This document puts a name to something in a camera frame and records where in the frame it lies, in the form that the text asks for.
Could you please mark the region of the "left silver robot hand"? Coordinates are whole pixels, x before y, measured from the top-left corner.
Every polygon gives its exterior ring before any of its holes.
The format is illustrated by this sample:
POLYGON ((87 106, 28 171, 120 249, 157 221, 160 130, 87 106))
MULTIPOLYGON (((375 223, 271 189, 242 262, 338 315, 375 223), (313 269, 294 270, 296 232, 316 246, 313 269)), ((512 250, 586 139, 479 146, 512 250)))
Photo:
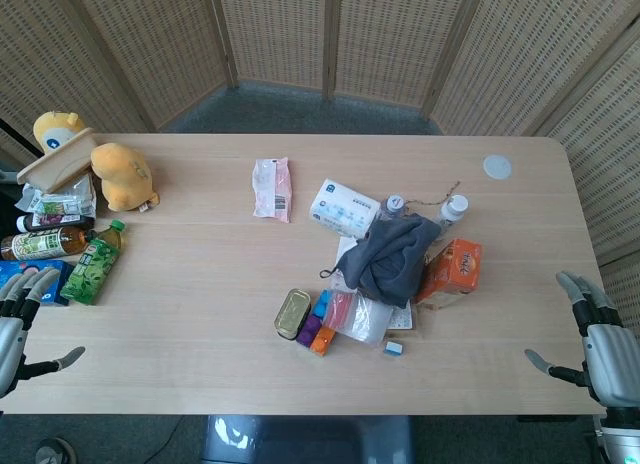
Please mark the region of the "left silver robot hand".
POLYGON ((60 277, 54 267, 12 275, 1 286, 1 397, 13 392, 19 381, 57 373, 73 365, 86 351, 83 346, 49 361, 26 363, 29 331, 45 291, 60 277))

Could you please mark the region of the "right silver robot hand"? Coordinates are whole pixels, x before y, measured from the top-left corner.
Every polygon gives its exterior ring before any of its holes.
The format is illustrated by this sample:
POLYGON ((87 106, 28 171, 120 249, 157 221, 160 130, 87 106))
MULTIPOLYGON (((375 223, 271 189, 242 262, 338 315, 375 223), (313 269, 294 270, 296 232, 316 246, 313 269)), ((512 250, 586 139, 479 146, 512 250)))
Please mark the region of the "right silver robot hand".
POLYGON ((578 387, 605 408, 639 406, 639 342, 623 326, 617 307, 604 290, 567 271, 556 274, 566 292, 581 336, 580 370, 549 363, 532 349, 525 355, 542 373, 578 387))

